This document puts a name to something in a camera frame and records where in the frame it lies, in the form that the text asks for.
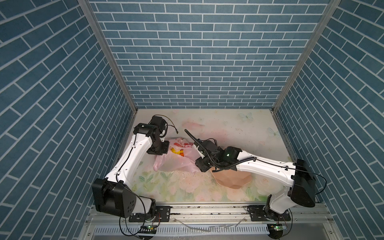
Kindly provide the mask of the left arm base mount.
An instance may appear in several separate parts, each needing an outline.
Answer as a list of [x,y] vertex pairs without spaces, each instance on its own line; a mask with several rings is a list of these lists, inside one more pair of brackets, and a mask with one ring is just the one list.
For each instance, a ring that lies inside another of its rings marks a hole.
[[152,222],[169,222],[171,214],[171,206],[156,206],[151,208],[146,214],[132,214],[129,217],[130,223],[142,223],[144,220]]

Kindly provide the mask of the yellow fake fruit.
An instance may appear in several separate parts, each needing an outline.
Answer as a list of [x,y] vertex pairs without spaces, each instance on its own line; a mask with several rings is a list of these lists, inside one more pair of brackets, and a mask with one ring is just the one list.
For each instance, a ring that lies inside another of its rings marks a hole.
[[184,149],[179,149],[179,148],[171,148],[171,152],[176,154],[176,155],[180,155],[182,157],[184,157]]

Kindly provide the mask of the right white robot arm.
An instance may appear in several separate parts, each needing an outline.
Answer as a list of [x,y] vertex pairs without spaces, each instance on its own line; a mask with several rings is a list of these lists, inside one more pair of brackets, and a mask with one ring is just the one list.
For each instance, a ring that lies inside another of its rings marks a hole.
[[252,155],[236,147],[223,150],[212,142],[208,142],[205,147],[195,143],[194,148],[200,154],[196,166],[202,172],[211,167],[215,167],[217,171],[249,172],[282,184],[282,190],[268,197],[266,214],[281,215],[294,206],[313,208],[316,205],[316,180],[305,161],[275,161]]

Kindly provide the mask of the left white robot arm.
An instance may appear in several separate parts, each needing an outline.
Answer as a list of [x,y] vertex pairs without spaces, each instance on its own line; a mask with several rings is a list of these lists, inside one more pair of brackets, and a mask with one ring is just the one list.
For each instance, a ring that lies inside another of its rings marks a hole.
[[134,174],[146,155],[166,154],[170,142],[165,141],[167,122],[154,116],[148,124],[134,127],[128,148],[113,169],[92,184],[95,207],[98,212],[127,219],[137,215],[148,220],[156,214],[156,200],[140,197],[132,190]]

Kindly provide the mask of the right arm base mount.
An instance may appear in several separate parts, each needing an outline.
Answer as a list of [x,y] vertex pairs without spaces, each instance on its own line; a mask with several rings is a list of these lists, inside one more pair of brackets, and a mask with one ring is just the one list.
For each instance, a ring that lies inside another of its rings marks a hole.
[[288,222],[292,219],[288,210],[286,210],[283,214],[278,214],[272,210],[266,210],[266,207],[262,205],[249,205],[246,207],[246,210],[249,213],[252,222]]

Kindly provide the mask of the pink plastic bag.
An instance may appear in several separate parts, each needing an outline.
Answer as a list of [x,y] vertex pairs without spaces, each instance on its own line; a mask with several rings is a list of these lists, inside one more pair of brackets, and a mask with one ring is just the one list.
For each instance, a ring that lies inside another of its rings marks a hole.
[[[200,157],[194,144],[186,139],[177,138],[169,140],[170,146],[167,154],[157,156],[154,163],[154,171],[173,172],[184,171],[190,173],[200,172],[195,161]],[[171,152],[171,148],[184,149],[184,157]]]

